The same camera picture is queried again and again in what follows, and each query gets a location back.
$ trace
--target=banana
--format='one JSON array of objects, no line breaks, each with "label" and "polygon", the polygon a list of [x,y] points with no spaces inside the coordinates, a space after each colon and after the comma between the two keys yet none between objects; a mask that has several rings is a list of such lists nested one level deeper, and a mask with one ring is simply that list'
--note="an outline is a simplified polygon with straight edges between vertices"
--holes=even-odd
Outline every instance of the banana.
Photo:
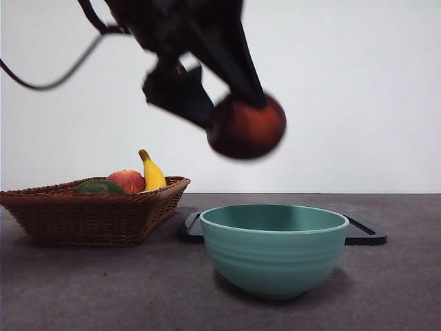
[{"label": "banana", "polygon": [[167,186],[162,170],[153,162],[149,154],[145,150],[139,150],[139,156],[143,160],[144,165],[144,182],[145,189],[140,192],[149,192]]}]

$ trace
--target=banana stem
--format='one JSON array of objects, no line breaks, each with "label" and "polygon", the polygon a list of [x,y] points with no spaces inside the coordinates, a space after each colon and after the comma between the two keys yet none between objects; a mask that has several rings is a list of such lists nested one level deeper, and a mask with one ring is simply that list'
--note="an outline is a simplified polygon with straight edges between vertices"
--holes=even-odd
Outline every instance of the banana stem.
[{"label": "banana stem", "polygon": [[149,155],[149,153],[147,153],[146,150],[142,150],[141,149],[141,150],[138,151],[138,154],[139,154],[139,156],[141,157],[141,159],[143,161],[150,160],[150,155]]}]

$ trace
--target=apple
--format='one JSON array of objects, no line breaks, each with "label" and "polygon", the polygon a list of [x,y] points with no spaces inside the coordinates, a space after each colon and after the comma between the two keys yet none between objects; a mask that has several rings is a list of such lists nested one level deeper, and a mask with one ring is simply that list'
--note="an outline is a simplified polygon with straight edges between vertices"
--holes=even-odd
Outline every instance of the apple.
[{"label": "apple", "polygon": [[115,171],[107,179],[119,184],[129,194],[144,191],[145,182],[143,176],[136,170]]},{"label": "apple", "polygon": [[206,127],[210,146],[235,159],[253,159],[273,150],[285,133],[287,120],[280,104],[265,96],[267,104],[259,109],[227,95]]}]

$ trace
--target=tabletop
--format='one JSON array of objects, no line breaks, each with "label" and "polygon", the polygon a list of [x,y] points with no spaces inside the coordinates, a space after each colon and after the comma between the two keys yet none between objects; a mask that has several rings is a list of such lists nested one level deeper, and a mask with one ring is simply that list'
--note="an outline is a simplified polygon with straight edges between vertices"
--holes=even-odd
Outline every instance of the tabletop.
[{"label": "tabletop", "polygon": [[[203,243],[181,241],[187,216],[238,203],[341,212],[387,233],[346,245],[318,287],[257,299],[217,273]],[[135,248],[32,246],[1,211],[1,329],[435,330],[441,324],[441,194],[184,194]]]}]

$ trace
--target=white wall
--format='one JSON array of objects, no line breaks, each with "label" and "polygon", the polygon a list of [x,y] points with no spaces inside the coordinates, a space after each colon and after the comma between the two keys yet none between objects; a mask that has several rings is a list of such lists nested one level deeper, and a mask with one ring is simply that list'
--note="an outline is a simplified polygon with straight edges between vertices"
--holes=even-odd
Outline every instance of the white wall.
[{"label": "white wall", "polygon": [[[75,0],[1,5],[1,57],[34,83],[96,35]],[[155,56],[131,37],[107,37],[51,92],[2,74],[1,188],[141,171],[145,148],[192,180],[187,192],[441,192],[440,18],[438,0],[245,1],[256,69],[288,120],[279,149],[254,162],[214,154],[202,130],[145,104]],[[226,92],[208,70],[203,83],[213,100]]]}]

